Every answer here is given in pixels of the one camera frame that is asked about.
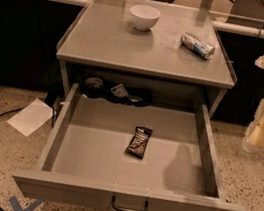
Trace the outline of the crumpled silver blue snack bag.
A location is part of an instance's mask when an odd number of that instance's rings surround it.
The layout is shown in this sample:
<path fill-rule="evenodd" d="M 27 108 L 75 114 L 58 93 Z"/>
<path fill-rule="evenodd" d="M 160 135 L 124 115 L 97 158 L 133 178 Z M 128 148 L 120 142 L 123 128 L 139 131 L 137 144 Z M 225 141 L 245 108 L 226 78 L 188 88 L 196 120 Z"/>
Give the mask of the crumpled silver blue snack bag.
<path fill-rule="evenodd" d="M 196 37 L 196 35 L 186 32 L 180 38 L 180 41 L 187 47 L 189 50 L 194 51 L 201 58 L 208 60 L 210 59 L 215 52 L 214 46 L 207 43 L 207 41 L 201 40 Z"/>

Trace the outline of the white tag card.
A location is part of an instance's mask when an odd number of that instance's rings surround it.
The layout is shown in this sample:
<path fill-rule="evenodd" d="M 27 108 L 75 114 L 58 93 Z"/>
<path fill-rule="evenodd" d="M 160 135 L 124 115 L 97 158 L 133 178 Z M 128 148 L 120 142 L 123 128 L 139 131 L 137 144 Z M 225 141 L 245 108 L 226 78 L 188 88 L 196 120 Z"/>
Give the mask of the white tag card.
<path fill-rule="evenodd" d="M 126 88 L 124 87 L 124 85 L 122 83 L 115 85 L 110 90 L 111 90 L 112 94 L 118 98 L 124 98 L 124 97 L 129 96 L 128 92 L 126 91 Z"/>

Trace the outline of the white ceramic bowl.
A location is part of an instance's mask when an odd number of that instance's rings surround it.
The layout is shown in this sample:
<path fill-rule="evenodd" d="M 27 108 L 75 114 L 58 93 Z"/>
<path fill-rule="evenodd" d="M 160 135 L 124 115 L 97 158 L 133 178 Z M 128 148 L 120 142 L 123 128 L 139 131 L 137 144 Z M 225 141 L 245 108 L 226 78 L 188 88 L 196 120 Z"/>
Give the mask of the white ceramic bowl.
<path fill-rule="evenodd" d="M 133 26 L 139 30 L 150 30 L 161 17 L 158 9 L 147 5 L 134 5 L 130 9 L 130 19 Z"/>

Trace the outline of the grey open top drawer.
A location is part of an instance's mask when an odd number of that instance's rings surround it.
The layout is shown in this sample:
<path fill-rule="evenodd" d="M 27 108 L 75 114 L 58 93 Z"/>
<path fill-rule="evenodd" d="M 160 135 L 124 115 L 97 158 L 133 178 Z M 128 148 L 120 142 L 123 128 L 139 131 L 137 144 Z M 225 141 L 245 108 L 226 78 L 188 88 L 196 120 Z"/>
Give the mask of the grey open top drawer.
<path fill-rule="evenodd" d="M 117 211 L 245 211 L 223 194 L 207 108 L 145 108 L 73 86 L 37 167 L 13 174 L 26 197 Z"/>

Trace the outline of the black rxbar chocolate wrapper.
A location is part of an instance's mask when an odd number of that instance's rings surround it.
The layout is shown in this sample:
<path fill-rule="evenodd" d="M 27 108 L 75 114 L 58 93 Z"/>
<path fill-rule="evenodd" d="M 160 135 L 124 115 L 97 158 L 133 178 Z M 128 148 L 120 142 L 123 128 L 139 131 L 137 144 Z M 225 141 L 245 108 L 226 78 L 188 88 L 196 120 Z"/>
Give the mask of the black rxbar chocolate wrapper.
<path fill-rule="evenodd" d="M 132 137 L 131 142 L 127 148 L 125 148 L 125 152 L 133 155 L 134 157 L 142 159 L 145 155 L 145 150 L 152 133 L 152 129 L 137 126 L 135 128 L 134 136 Z"/>

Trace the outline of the dark clutter behind drawer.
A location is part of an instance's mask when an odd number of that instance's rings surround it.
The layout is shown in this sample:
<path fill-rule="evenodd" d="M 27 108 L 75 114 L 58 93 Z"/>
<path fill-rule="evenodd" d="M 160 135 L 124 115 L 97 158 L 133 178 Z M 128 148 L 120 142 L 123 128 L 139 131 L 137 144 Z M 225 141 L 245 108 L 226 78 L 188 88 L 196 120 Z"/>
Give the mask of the dark clutter behind drawer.
<path fill-rule="evenodd" d="M 81 83 L 81 92 L 88 98 L 104 98 L 111 103 L 146 107 L 152 103 L 152 93 L 145 88 L 128 88 L 122 83 L 105 82 L 100 78 L 90 77 Z"/>

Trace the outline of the white paper sheet on floor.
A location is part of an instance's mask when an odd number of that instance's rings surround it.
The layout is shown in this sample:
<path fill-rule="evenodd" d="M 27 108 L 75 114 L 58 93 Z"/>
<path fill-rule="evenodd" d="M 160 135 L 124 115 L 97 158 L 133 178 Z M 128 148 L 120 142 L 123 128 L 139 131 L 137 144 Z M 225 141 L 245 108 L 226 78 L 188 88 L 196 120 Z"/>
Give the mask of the white paper sheet on floor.
<path fill-rule="evenodd" d="M 40 99 L 35 99 L 31 104 L 15 114 L 7 121 L 15 130 L 28 137 L 52 117 L 53 110 Z"/>

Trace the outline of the grey cabinet counter unit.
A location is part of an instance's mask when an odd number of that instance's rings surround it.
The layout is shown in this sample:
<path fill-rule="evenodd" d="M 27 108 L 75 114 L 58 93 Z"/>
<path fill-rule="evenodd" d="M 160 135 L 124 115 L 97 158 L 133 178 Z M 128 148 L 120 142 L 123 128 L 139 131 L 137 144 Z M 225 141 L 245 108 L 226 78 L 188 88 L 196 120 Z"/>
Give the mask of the grey cabinet counter unit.
<path fill-rule="evenodd" d="M 144 32 L 131 24 L 131 7 L 152 6 L 161 12 L 158 23 Z M 207 61 L 181 44 L 182 34 L 196 34 L 215 46 Z M 209 13 L 198 8 L 147 0 L 90 0 L 60 40 L 57 58 L 106 70 L 140 74 L 214 87 L 222 94 L 234 87 Z"/>

